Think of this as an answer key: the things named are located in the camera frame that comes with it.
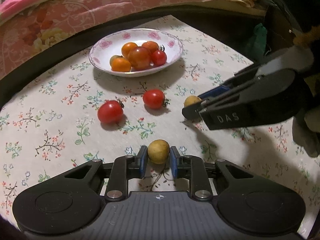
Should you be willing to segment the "black bed frame edge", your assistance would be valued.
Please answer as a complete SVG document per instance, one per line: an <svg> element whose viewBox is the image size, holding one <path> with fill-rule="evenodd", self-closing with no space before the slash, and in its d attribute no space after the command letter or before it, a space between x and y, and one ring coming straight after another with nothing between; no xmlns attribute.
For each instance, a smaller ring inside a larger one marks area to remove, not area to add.
<svg viewBox="0 0 320 240"><path fill-rule="evenodd" d="M262 16L195 5L150 9L81 31L32 57L1 80L1 106L4 106L33 79L68 57L93 45L100 38L167 15L172 15L205 34L217 38L254 62L259 61L265 53L266 34L263 30L256 29L256 26L263 22Z"/></svg>

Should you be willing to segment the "red cherry tomato round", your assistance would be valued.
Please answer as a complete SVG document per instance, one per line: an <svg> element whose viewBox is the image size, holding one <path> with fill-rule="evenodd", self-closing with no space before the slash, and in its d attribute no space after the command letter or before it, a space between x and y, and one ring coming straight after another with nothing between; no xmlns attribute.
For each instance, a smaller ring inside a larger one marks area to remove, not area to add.
<svg viewBox="0 0 320 240"><path fill-rule="evenodd" d="M165 94L159 89L147 90L143 94L143 102L146 107L150 109L160 109L167 107L169 100L165 97Z"/></svg>

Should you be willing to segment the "pink floral bed sheet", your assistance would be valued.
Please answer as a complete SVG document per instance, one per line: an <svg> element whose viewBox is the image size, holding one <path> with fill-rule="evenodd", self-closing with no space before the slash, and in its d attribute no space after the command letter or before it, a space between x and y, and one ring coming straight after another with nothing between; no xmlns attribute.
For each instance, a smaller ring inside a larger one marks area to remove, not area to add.
<svg viewBox="0 0 320 240"><path fill-rule="evenodd" d="M32 57L91 27L149 9L146 1L49 0L1 24L1 78Z"/></svg>

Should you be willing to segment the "red cherry tomato with stem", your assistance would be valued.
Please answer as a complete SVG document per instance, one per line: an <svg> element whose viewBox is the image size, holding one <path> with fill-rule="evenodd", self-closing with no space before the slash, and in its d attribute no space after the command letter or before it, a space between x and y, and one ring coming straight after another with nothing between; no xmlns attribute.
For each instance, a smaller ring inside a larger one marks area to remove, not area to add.
<svg viewBox="0 0 320 240"><path fill-rule="evenodd" d="M165 53L164 46L161 46L151 54L151 60L153 65L156 67L162 66L167 62L167 55Z"/></svg>

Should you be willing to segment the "red cherry tomato oval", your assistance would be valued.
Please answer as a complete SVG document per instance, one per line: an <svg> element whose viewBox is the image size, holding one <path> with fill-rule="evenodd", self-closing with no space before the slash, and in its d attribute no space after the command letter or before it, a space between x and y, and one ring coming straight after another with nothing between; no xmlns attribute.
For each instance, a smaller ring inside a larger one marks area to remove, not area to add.
<svg viewBox="0 0 320 240"><path fill-rule="evenodd" d="M102 124L111 124L120 122L123 118L124 105L119 100L107 100L100 106L97 112L97 117Z"/></svg>

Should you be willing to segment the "white floral plate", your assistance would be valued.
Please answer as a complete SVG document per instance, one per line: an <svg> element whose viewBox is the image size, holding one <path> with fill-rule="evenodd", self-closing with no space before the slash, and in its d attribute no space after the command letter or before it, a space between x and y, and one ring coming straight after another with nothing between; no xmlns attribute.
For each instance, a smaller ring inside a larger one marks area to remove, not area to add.
<svg viewBox="0 0 320 240"><path fill-rule="evenodd" d="M159 72L182 56L182 42L165 31L135 28L101 38L89 52L95 68L120 77Z"/></svg>

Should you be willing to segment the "orange kumquat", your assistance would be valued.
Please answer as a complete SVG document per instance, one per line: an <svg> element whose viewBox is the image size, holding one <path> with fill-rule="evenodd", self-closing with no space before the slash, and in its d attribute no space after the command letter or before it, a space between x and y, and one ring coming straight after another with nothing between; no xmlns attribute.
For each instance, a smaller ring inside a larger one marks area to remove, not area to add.
<svg viewBox="0 0 320 240"><path fill-rule="evenodd" d="M146 41L142 44L142 47L146 48L151 54L159 50L159 45L154 41Z"/></svg>
<svg viewBox="0 0 320 240"><path fill-rule="evenodd" d="M127 58L128 55L129 55L129 53L130 53L130 51L133 50L133 49L135 49L136 47L138 47L138 46L137 46L137 44L134 43L134 42L127 42L127 43L125 43L125 44L122 46L122 48L121 48L121 54L122 54L122 56L123 56L124 58Z"/></svg>
<svg viewBox="0 0 320 240"><path fill-rule="evenodd" d="M123 57L115 59L111 66L114 72L129 72L131 68L131 63Z"/></svg>

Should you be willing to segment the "brown longan in plate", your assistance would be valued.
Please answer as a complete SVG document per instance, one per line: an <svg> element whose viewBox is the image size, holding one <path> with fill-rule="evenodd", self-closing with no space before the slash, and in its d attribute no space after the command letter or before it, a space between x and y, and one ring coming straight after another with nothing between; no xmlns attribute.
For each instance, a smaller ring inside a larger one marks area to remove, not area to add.
<svg viewBox="0 0 320 240"><path fill-rule="evenodd" d="M110 66L112 66L112 62L117 59L117 58L121 58L121 56L119 55L113 55L111 58L110 58Z"/></svg>

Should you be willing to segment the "large orange-red tomato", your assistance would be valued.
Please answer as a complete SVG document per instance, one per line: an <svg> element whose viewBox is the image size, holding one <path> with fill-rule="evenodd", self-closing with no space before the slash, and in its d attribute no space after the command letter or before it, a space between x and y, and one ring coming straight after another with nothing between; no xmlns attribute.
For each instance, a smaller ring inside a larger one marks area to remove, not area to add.
<svg viewBox="0 0 320 240"><path fill-rule="evenodd" d="M151 64L151 53L144 47L131 50L127 58L135 70L148 69Z"/></svg>

